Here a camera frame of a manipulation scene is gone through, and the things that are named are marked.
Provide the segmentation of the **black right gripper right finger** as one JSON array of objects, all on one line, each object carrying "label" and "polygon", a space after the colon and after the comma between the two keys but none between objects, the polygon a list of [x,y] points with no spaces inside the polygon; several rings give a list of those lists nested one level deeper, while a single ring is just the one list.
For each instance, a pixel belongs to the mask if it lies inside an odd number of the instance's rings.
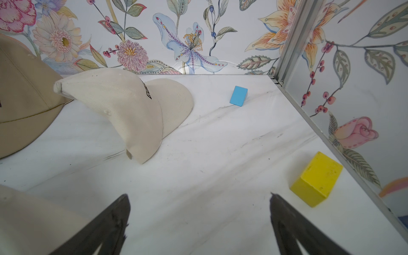
[{"label": "black right gripper right finger", "polygon": [[348,255],[345,249],[315,227],[279,194],[272,193],[269,210],[276,242],[282,255]]}]

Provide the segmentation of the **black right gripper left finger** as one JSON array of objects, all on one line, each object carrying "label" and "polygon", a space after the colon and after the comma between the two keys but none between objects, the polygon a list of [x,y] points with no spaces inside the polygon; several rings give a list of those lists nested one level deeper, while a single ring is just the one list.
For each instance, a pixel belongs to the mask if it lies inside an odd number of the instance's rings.
[{"label": "black right gripper left finger", "polygon": [[52,255],[119,255],[131,205],[127,194],[118,197]]}]

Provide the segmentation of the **cream Colorado baseball cap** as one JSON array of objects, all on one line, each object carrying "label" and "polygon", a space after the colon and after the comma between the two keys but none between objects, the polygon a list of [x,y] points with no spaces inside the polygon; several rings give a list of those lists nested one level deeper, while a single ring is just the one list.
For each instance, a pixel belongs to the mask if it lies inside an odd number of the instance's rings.
[{"label": "cream Colorado baseball cap", "polygon": [[85,104],[107,118],[139,164],[150,160],[161,142],[177,129],[194,107],[193,96],[171,79],[143,82],[136,74],[103,68],[58,80],[54,92]]}]

